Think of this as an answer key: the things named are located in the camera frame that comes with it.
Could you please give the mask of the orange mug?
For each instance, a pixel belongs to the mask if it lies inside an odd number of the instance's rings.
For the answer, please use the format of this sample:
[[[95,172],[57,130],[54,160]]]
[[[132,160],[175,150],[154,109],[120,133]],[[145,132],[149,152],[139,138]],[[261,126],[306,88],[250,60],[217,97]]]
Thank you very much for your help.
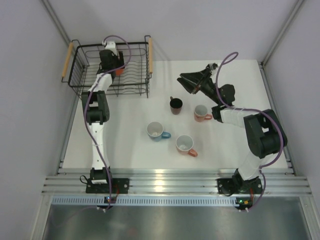
[[[124,72],[124,69],[123,69],[123,68],[117,69],[117,70],[115,71],[115,75],[116,75],[116,76],[120,76],[123,72]]]

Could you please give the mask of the pink printed mug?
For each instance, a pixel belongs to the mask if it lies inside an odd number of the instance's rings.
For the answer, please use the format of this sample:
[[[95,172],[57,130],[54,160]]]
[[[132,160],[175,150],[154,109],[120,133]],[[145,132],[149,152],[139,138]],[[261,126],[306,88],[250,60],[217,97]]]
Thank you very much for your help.
[[[203,121],[211,120],[213,116],[208,113],[208,109],[205,105],[197,105],[194,109],[195,121],[201,123]]]

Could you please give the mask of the salmon dotted mug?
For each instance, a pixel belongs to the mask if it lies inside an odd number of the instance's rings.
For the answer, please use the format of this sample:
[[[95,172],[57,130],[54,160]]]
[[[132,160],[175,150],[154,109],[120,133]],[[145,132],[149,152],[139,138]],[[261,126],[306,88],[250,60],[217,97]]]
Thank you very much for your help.
[[[189,135],[180,135],[175,142],[177,151],[182,155],[190,155],[192,157],[197,157],[198,153],[193,149],[194,140]]]

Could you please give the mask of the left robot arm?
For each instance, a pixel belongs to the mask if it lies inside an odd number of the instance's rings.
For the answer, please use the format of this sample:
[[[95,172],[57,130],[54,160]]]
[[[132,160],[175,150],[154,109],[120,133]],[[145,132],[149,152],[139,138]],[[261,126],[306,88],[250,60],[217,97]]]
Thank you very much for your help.
[[[92,166],[90,184],[96,185],[103,193],[114,188],[110,163],[104,146],[106,123],[110,119],[110,109],[106,97],[108,88],[113,84],[116,71],[124,66],[123,54],[117,50],[103,49],[99,52],[100,64],[92,86],[82,92],[81,101],[85,128],[92,141]]]

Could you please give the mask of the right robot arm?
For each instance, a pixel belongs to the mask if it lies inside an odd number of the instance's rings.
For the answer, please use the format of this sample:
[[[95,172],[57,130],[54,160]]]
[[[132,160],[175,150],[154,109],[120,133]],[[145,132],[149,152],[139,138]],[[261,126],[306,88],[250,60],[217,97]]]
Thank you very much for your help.
[[[288,143],[287,136],[273,110],[235,107],[235,87],[232,84],[219,87],[218,82],[212,79],[219,72],[220,66],[210,63],[201,71],[181,73],[177,81],[188,93],[194,95],[202,92],[216,103],[211,109],[216,121],[245,130],[249,153],[232,177],[218,179],[218,192],[228,197],[253,191],[261,194],[263,190],[259,176],[266,166],[265,158],[274,154],[280,156]]]

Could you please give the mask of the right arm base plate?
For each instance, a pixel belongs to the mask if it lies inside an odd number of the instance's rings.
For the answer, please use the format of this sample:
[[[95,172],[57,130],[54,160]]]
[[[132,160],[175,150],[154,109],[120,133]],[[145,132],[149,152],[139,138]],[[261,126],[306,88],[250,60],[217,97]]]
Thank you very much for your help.
[[[234,194],[254,194],[262,193],[262,182],[259,178],[246,181],[237,181],[232,178],[219,178],[217,180],[218,193],[220,195],[231,196]]]

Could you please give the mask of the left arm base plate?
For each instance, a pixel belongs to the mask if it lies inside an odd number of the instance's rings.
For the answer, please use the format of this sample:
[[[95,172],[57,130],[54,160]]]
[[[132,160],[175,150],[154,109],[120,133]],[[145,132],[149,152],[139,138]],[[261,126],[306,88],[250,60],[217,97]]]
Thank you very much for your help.
[[[129,192],[130,180],[128,178],[113,178],[111,193],[112,194],[127,194]],[[86,194],[109,194],[110,187],[108,183],[93,184],[89,179],[85,189]]]

